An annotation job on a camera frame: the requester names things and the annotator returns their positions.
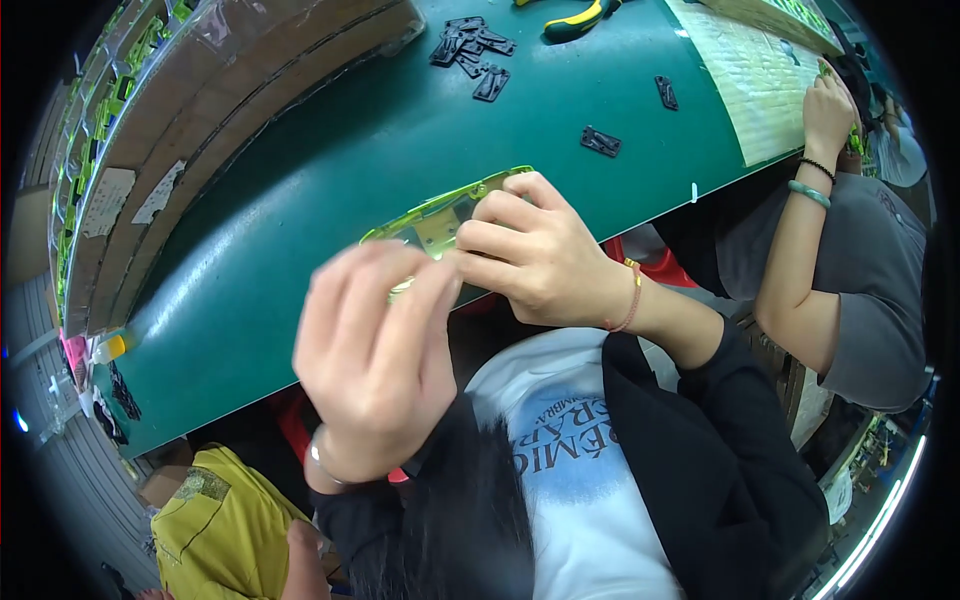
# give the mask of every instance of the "hand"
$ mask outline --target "hand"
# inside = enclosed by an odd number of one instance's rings
[[[174,595],[165,589],[144,589],[134,596],[135,600],[174,600]]]
[[[457,249],[446,255],[465,281],[506,296],[523,323],[620,324],[633,301],[632,271],[607,258],[580,215],[540,173],[506,178],[503,190],[488,194],[460,225]]]
[[[324,547],[324,538],[312,524],[295,518],[290,521],[290,529],[287,530],[287,544],[309,546],[320,550]]]
[[[821,163],[834,162],[843,150],[853,125],[853,104],[837,82],[832,68],[818,75],[804,96],[805,156]]]
[[[402,242],[351,248],[314,273],[293,367],[324,422],[326,473],[372,481],[423,445],[457,394],[446,319],[459,293],[450,261]]]

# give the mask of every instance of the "yellow shirt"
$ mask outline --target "yellow shirt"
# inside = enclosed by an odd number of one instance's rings
[[[150,523],[160,581],[177,600],[277,600],[295,518],[309,520],[236,454],[201,450]]]

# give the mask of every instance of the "silver bracelet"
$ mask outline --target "silver bracelet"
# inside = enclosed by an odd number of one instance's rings
[[[314,466],[324,472],[324,475],[326,475],[330,481],[338,486],[359,486],[359,483],[341,481],[340,479],[337,479],[331,475],[330,471],[326,470],[324,464],[320,462],[320,435],[323,433],[323,431],[324,425],[321,423],[320,426],[317,427],[316,431],[313,432],[313,439],[310,440],[310,460],[313,462]]]
[[[813,202],[819,204],[823,208],[830,208],[830,198],[824,196],[817,190],[813,189],[809,185],[804,185],[797,180],[790,180],[787,183],[787,187],[790,188],[791,192],[797,192],[798,194],[803,194],[807,196]]]

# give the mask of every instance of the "glue bottle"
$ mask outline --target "glue bottle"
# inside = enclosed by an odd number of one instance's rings
[[[97,348],[93,350],[93,364],[105,365],[126,351],[127,345],[124,343],[123,337],[114,335],[98,344]]]

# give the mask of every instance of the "jade bangle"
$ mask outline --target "jade bangle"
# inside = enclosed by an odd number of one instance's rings
[[[787,183],[787,187],[790,188],[791,192],[797,192],[798,194],[803,194],[804,196],[807,196],[810,200],[819,204],[823,208],[830,208],[830,198],[824,196],[823,194],[813,189],[809,185],[803,185],[797,180],[790,180],[790,182]]]

